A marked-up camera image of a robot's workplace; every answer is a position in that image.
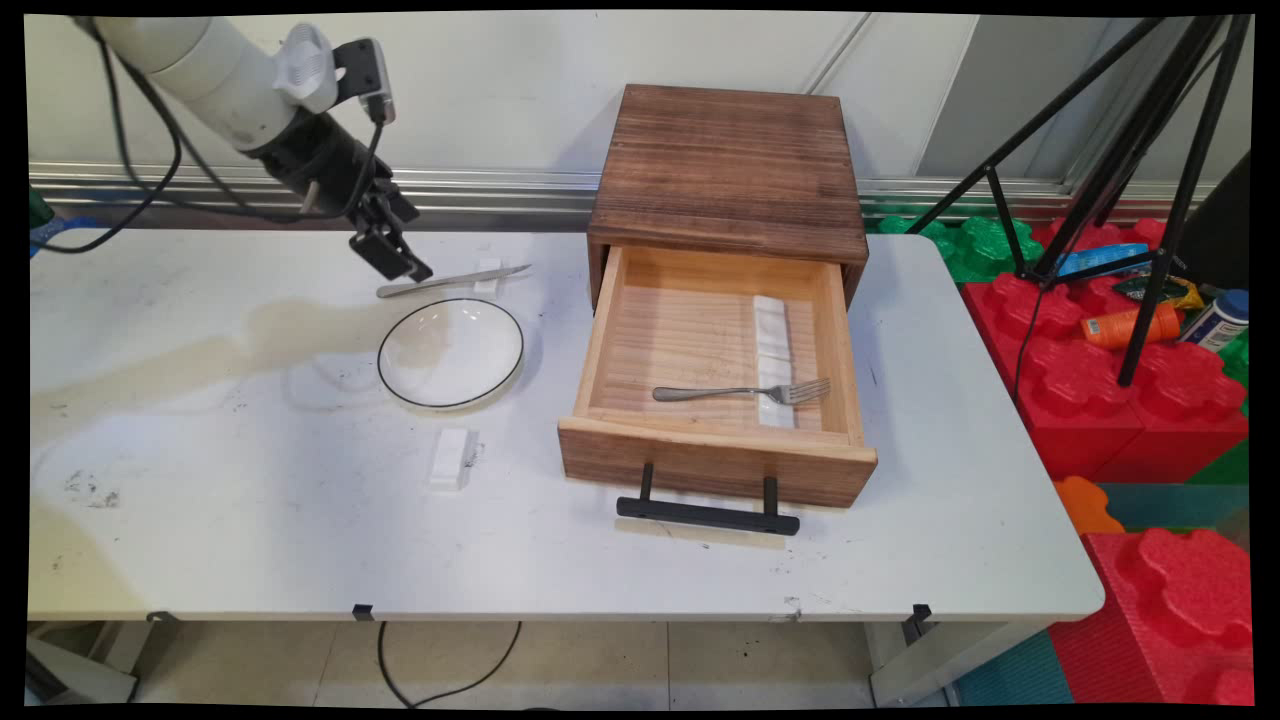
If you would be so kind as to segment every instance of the knife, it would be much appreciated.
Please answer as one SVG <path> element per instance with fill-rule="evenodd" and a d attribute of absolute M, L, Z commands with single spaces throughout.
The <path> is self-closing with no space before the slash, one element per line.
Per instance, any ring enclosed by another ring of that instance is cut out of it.
<path fill-rule="evenodd" d="M 403 295 L 406 292 L 413 292 L 415 290 L 428 290 L 431 287 L 440 287 L 445 284 L 495 281 L 498 278 L 513 275 L 530 266 L 531 265 L 516 265 L 515 268 L 499 268 L 497 270 L 484 270 L 480 273 L 471 273 L 467 275 L 454 275 L 452 278 L 436 278 L 412 284 L 384 284 L 383 287 L 378 288 L 378 297 L 394 297 L 397 295 Z"/>

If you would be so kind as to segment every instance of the white table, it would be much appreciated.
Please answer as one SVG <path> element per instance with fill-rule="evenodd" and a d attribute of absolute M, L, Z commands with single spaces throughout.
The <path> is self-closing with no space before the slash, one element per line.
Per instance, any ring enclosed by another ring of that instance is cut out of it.
<path fill-rule="evenodd" d="M 525 331 L 521 375 L 451 415 L 390 396 L 376 351 L 403 315 L 470 287 L 378 300 L 347 237 L 128 231 L 31 261 L 29 620 L 371 605 L 379 620 L 865 621 L 884 705 L 1102 606 L 923 237 L 870 237 L 850 311 L 879 466 L 850 510 L 783 505 L 792 538 L 617 518 L 634 491 L 563 477 L 556 421 L 591 328 L 581 234 L 410 233 L 440 277 L 485 255 L 532 263 L 498 299 Z M 457 495 L 425 487 L 447 425 L 483 445 Z M 905 647 L 915 603 L 940 624 Z"/>

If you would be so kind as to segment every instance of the black handle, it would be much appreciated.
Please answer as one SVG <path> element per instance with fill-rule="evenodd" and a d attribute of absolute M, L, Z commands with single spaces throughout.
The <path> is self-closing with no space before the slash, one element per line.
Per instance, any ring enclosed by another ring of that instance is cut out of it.
<path fill-rule="evenodd" d="M 618 515 L 648 520 L 666 520 L 686 525 L 707 525 L 709 528 L 728 528 L 774 536 L 794 536 L 800 530 L 800 518 L 778 515 L 778 479 L 764 478 L 764 512 L 745 510 L 726 510 L 723 507 L 703 507 L 682 502 L 663 502 L 649 500 L 653 488 L 653 462 L 645 462 L 644 478 L 640 480 L 640 497 L 620 497 Z"/>

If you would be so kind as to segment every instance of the white bottle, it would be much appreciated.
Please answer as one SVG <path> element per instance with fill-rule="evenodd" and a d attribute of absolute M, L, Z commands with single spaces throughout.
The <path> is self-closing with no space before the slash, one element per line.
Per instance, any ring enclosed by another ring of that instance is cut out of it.
<path fill-rule="evenodd" d="M 1249 327 L 1249 291 L 1229 290 L 1217 296 L 1178 340 L 1194 342 L 1217 352 L 1230 345 L 1247 327 Z"/>

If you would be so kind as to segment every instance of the white bowl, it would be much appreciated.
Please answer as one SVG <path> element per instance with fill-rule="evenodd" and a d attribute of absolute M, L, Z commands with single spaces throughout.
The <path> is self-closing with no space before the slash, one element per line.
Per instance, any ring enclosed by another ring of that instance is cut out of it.
<path fill-rule="evenodd" d="M 404 402 L 458 409 L 503 387 L 524 352 L 525 336 L 511 313 L 456 297 L 396 323 L 378 348 L 378 374 Z"/>

